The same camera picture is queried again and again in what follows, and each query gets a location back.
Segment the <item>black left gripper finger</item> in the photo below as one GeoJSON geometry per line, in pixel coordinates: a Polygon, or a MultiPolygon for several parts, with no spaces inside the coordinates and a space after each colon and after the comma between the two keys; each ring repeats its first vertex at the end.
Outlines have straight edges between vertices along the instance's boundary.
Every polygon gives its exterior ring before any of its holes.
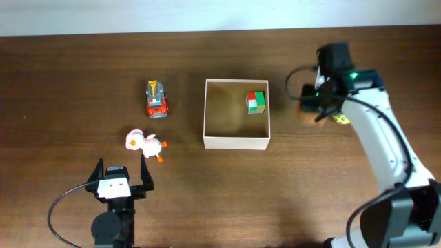
{"type": "Polygon", "coordinates": [[[93,181],[101,180],[103,178],[104,173],[104,163],[103,159],[100,158],[96,164],[95,169],[90,174],[90,177],[88,178],[88,182],[91,183],[93,181]]]}
{"type": "Polygon", "coordinates": [[[147,163],[145,161],[145,156],[144,154],[141,154],[141,159],[140,159],[140,169],[141,169],[141,180],[143,182],[143,186],[144,186],[144,190],[145,191],[152,191],[154,190],[154,181],[151,177],[151,174],[147,168],[147,163]]]}

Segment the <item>brown plush toy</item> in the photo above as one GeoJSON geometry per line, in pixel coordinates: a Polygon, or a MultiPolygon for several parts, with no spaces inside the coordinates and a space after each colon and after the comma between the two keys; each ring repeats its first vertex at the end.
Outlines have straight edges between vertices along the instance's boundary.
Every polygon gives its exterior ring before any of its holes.
{"type": "Polygon", "coordinates": [[[324,118],[320,121],[316,121],[318,115],[319,112],[308,112],[308,111],[299,110],[298,113],[296,114],[296,118],[298,123],[302,126],[319,128],[325,125],[327,119],[324,118]]]}

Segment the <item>red grey toy fire truck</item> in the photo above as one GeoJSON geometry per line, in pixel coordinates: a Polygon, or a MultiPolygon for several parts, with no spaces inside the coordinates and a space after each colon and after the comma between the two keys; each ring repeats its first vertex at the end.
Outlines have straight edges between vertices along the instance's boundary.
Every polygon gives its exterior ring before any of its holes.
{"type": "Polygon", "coordinates": [[[146,86],[147,114],[150,119],[165,118],[169,114],[167,94],[159,81],[148,81],[146,86]]]}

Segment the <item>colourful two-by-two puzzle cube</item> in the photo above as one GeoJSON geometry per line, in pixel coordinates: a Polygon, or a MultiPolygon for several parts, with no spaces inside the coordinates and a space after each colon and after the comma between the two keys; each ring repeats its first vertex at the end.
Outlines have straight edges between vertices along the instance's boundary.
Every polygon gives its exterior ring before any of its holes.
{"type": "Polygon", "coordinates": [[[248,114],[262,114],[266,108],[264,92],[248,92],[246,95],[246,106],[248,114]]]}

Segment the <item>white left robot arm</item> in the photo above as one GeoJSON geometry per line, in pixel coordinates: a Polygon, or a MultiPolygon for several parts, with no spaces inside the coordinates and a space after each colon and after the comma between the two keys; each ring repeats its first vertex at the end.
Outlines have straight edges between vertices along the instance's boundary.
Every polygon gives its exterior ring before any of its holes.
{"type": "Polygon", "coordinates": [[[95,247],[134,246],[134,202],[146,198],[146,192],[154,190],[154,181],[144,155],[140,159],[140,175],[142,183],[130,185],[127,167],[104,168],[103,159],[99,159],[85,187],[99,202],[107,205],[107,211],[92,222],[91,234],[95,247]]]}

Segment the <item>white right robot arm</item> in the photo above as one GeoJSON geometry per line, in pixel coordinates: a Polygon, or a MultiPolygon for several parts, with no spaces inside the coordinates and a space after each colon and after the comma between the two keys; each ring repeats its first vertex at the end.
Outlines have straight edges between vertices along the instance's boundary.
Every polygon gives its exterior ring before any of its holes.
{"type": "Polygon", "coordinates": [[[302,89],[301,107],[317,121],[343,114],[372,166],[379,196],[357,208],[345,234],[325,247],[423,247],[440,243],[440,183],[421,163],[402,131],[380,75],[355,67],[347,43],[317,50],[314,85],[302,89]]]}

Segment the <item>white pink duck toy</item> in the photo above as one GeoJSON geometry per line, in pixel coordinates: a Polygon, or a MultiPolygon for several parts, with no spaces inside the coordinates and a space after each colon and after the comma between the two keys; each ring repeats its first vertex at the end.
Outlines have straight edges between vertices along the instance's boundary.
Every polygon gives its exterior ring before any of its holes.
{"type": "Polygon", "coordinates": [[[156,157],[159,163],[163,162],[160,153],[163,148],[168,146],[166,141],[159,141],[155,134],[145,136],[140,129],[133,129],[125,138],[125,147],[128,150],[140,149],[144,157],[156,157]]]}

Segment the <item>yellow ball with blue letters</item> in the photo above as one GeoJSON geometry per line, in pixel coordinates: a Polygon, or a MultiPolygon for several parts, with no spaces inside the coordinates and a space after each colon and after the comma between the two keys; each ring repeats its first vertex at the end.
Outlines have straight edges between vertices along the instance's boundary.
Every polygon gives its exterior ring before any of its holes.
{"type": "Polygon", "coordinates": [[[334,114],[332,116],[333,120],[335,120],[335,122],[341,124],[341,125],[347,125],[350,124],[350,120],[341,112],[334,114]]]}

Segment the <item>pink open cardboard box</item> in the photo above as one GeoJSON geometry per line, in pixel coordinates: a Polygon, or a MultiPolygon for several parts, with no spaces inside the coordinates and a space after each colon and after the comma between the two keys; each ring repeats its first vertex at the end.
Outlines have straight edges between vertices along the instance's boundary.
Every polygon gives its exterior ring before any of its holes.
{"type": "Polygon", "coordinates": [[[265,150],[271,139],[269,81],[255,79],[207,79],[203,117],[206,149],[265,150]],[[250,114],[246,98],[262,92],[265,109],[250,114]]]}

